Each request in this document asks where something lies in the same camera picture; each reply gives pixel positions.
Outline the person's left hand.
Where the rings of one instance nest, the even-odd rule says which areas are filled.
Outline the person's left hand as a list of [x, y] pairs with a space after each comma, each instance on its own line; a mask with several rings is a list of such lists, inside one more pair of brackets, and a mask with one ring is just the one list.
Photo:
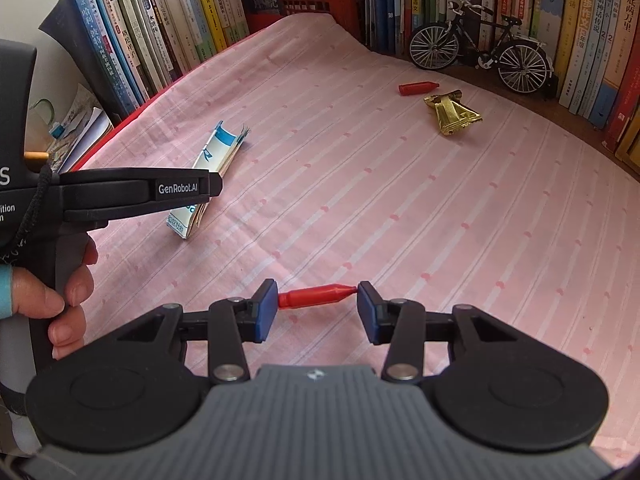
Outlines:
[[1, 266], [1, 318], [21, 314], [26, 318], [52, 318], [48, 339], [52, 356], [60, 360], [84, 345], [87, 329], [82, 303], [94, 291], [90, 266], [98, 261], [94, 240], [89, 237], [81, 265], [70, 274], [60, 294], [43, 284], [29, 270]]

